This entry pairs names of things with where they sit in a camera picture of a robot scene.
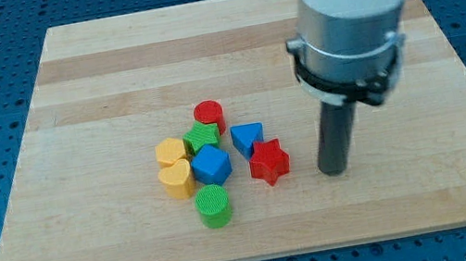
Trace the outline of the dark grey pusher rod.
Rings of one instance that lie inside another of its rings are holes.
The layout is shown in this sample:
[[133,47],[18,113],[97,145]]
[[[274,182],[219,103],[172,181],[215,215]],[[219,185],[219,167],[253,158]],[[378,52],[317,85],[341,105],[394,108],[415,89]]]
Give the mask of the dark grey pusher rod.
[[317,166],[329,176],[345,171],[353,130],[356,105],[321,104]]

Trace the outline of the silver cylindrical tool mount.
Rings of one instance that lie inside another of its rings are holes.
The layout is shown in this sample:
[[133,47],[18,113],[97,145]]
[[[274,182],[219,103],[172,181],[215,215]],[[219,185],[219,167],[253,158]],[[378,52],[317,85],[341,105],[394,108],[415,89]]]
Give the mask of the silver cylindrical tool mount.
[[285,42],[296,80],[331,106],[381,106],[397,86],[402,68],[400,6],[350,19],[297,1],[296,35]]

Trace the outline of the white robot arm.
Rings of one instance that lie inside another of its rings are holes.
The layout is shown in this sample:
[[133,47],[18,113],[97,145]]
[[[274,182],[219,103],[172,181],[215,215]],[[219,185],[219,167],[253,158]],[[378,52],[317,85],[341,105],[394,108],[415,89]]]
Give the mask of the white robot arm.
[[381,106],[400,78],[405,0],[297,0],[286,42],[301,87],[321,102],[317,166],[345,171],[358,103]]

